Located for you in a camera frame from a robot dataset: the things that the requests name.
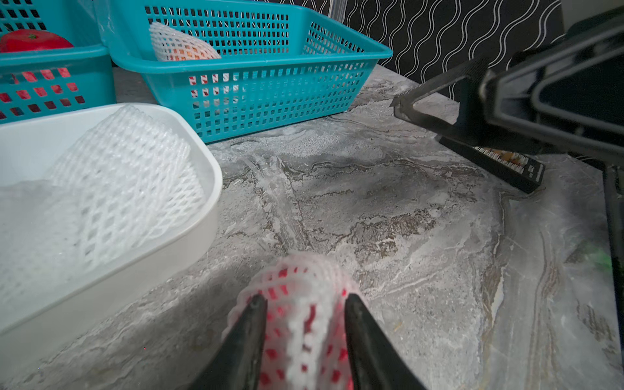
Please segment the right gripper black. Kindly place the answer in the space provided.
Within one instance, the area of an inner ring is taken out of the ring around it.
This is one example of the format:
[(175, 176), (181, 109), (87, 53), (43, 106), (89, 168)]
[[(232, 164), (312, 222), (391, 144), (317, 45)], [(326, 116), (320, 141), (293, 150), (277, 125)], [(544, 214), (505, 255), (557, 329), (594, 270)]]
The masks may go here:
[(487, 122), (603, 162), (623, 164), (623, 9), (576, 23), (562, 41), (485, 86)]

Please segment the netted apple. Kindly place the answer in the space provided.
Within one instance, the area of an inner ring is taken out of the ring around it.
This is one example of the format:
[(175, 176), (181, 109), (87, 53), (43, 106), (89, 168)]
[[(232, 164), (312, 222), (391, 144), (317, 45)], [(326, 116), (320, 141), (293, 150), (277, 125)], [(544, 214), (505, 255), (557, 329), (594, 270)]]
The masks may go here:
[(149, 27), (154, 54), (162, 62), (221, 59), (212, 45), (159, 22)]
[(227, 336), (251, 298), (267, 299), (261, 389), (351, 389), (344, 306), (358, 283), (333, 259), (292, 252), (263, 268), (230, 310)]

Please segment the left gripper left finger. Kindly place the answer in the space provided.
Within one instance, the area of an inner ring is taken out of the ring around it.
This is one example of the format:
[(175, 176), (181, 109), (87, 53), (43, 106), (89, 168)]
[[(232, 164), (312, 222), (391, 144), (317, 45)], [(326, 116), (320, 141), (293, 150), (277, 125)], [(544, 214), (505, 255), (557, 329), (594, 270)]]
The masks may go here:
[(258, 294), (250, 300), (218, 352), (191, 389), (258, 388), (267, 322), (267, 300)]

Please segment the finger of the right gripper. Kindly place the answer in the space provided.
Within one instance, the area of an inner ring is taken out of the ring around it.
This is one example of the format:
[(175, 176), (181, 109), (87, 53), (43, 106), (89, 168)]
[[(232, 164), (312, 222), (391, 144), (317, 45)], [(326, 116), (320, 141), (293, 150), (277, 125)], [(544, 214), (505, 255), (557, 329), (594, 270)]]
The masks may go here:
[[(468, 146), (520, 154), (550, 154), (551, 146), (529, 136), (491, 124), (485, 119), (485, 84), (494, 77), (485, 58), (472, 59), (423, 84), (395, 96), (391, 103), (396, 118)], [(461, 97), (449, 114), (434, 107), (434, 97), (454, 84)]]

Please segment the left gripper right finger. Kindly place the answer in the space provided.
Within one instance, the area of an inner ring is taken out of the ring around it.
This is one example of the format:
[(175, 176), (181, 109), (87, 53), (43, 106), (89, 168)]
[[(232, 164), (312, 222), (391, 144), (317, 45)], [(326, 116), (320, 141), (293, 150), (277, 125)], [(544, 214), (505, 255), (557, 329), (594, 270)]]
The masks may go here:
[(361, 297), (349, 294), (344, 306), (346, 344), (354, 388), (425, 390)]

